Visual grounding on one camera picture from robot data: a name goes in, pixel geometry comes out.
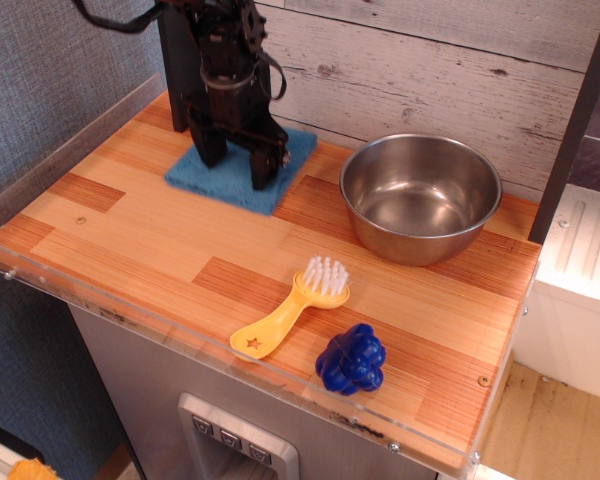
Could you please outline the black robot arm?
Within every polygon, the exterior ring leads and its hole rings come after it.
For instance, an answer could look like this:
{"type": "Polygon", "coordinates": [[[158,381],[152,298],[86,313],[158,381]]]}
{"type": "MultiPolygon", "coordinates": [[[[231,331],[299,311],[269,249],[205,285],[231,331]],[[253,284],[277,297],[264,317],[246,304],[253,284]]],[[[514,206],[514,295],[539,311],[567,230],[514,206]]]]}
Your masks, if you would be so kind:
{"type": "Polygon", "coordinates": [[[252,1],[173,1],[198,52],[200,87],[183,95],[194,145],[213,167],[234,143],[250,154],[252,187],[264,189],[286,165],[288,135],[272,118],[271,70],[280,65],[262,48],[266,19],[252,1]]]}

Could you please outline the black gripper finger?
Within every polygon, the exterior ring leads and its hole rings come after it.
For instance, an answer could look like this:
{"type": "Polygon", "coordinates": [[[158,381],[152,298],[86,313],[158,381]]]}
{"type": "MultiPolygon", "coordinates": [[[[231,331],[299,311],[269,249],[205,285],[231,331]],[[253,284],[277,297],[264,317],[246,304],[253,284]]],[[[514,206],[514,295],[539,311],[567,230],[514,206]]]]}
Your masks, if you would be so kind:
{"type": "Polygon", "coordinates": [[[222,130],[206,118],[188,118],[194,145],[202,162],[215,167],[227,153],[227,139],[222,130]]]}
{"type": "Polygon", "coordinates": [[[264,190],[284,163],[284,149],[252,150],[250,152],[250,169],[253,189],[264,190]]]}

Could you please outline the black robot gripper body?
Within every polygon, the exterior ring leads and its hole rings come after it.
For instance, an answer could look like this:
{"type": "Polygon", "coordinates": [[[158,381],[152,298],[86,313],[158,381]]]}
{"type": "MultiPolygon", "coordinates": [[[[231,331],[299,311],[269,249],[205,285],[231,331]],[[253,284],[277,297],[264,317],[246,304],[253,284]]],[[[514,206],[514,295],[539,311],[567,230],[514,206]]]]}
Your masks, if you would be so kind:
{"type": "Polygon", "coordinates": [[[206,85],[183,95],[189,117],[206,118],[235,143],[252,150],[284,149],[288,135],[269,111],[271,81],[257,75],[231,87],[206,85]]]}

